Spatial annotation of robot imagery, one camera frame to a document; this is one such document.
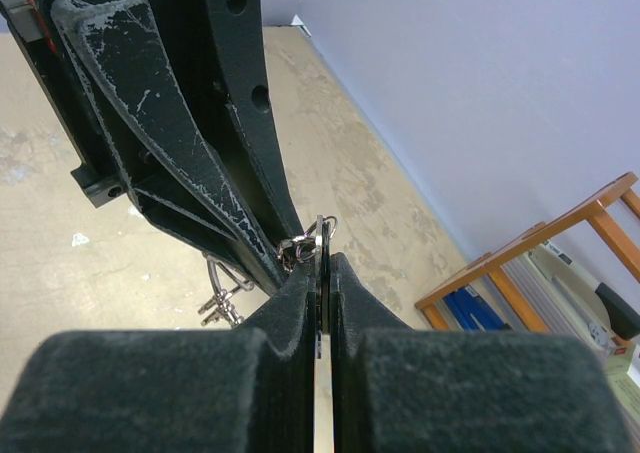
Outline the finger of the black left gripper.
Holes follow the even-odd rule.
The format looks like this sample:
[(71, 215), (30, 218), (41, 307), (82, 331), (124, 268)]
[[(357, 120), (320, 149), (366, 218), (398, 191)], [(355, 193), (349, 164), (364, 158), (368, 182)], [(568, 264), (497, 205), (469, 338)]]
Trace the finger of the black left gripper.
[(220, 156), (232, 127), (199, 0), (53, 0), (49, 17), (156, 228), (269, 293), (286, 274)]
[(299, 234), (276, 134), (260, 0), (199, 0), (223, 110), (232, 132), (220, 156), (272, 245)]

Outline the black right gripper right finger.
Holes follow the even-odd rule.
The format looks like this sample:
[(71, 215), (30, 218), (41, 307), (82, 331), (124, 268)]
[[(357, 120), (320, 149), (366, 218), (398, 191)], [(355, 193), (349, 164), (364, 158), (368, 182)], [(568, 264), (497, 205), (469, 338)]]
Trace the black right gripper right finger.
[(415, 330), (331, 258), (339, 452), (630, 452), (594, 353), (545, 333)]

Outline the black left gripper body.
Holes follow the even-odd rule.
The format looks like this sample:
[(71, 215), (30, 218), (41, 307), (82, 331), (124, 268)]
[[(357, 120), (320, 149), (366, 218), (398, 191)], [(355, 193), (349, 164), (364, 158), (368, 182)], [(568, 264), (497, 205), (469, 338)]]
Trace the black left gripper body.
[(52, 1), (1, 0), (1, 15), (79, 157), (71, 176), (96, 208), (121, 196), (144, 208), (94, 111), (92, 87), (48, 16)]

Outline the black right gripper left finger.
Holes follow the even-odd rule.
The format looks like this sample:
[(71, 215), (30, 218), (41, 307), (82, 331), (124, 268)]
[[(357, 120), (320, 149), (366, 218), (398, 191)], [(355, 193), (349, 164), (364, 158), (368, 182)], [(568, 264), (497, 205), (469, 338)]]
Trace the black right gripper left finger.
[(1, 417), (5, 452), (309, 452), (310, 265), (231, 330), (67, 331), (46, 339)]

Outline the metal keyring with keys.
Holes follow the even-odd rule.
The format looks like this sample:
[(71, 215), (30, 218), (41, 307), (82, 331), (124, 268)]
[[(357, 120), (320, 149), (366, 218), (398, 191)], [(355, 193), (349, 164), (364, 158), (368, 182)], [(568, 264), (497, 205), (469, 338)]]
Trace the metal keyring with keys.
[(329, 332), (330, 241), (338, 220), (318, 216), (301, 235), (284, 239), (277, 258), (288, 277), (282, 288), (248, 318), (231, 300), (254, 288), (208, 256), (213, 294), (198, 310), (202, 326), (226, 321), (265, 336), (250, 385), (248, 447), (255, 452), (314, 449), (316, 363)]

